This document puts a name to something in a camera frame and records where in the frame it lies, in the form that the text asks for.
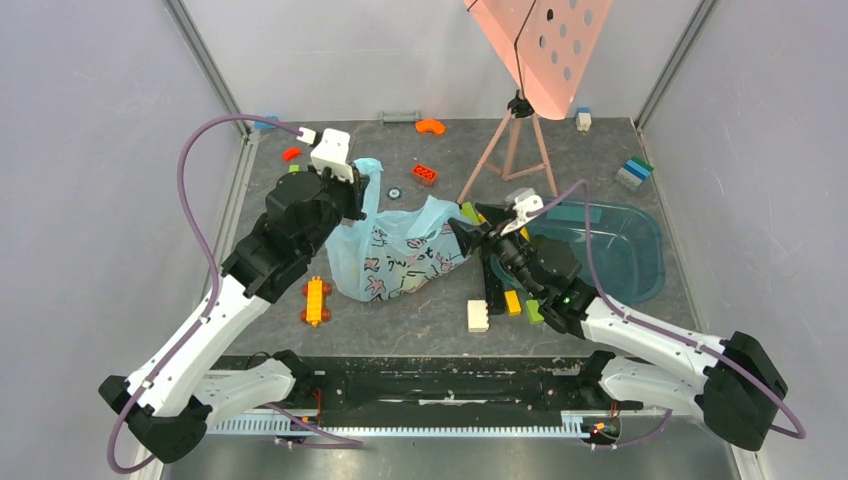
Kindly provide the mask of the light blue plastic bag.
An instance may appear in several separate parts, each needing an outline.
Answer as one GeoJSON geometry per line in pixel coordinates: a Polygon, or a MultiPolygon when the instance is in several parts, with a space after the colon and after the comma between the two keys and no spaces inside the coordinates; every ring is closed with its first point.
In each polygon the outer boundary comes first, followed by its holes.
{"type": "Polygon", "coordinates": [[[381,211],[381,162],[359,158],[353,165],[369,180],[363,201],[366,218],[336,227],[324,244],[339,293],[360,302],[388,301],[419,290],[465,262],[448,223],[469,222],[456,203],[429,196],[415,211],[381,211]]]}

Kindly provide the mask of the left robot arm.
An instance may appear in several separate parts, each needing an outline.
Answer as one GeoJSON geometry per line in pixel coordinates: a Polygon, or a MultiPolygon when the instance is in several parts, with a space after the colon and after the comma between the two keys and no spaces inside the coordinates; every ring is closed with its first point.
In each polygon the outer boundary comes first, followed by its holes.
{"type": "Polygon", "coordinates": [[[349,180],[309,167],[283,175],[266,211],[221,266],[218,280],[166,344],[127,377],[111,375],[98,392],[152,457],[173,463],[213,426],[247,410],[284,401],[306,405],[313,373],[292,351],[219,381],[205,376],[254,320],[306,275],[343,220],[365,218],[367,176],[349,180]]]}

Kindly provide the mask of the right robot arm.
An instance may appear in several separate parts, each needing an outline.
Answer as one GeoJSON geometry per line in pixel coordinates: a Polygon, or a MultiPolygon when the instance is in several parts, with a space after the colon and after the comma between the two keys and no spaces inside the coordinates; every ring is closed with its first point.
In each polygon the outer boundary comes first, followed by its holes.
{"type": "Polygon", "coordinates": [[[483,204],[486,221],[451,219],[462,254],[484,250],[538,303],[555,332],[606,345],[580,371],[577,392],[591,408],[636,402],[698,417],[722,440],[758,451],[785,408],[788,385],[762,344],[686,330],[628,308],[579,277],[564,241],[525,239],[515,209],[483,204]]]}

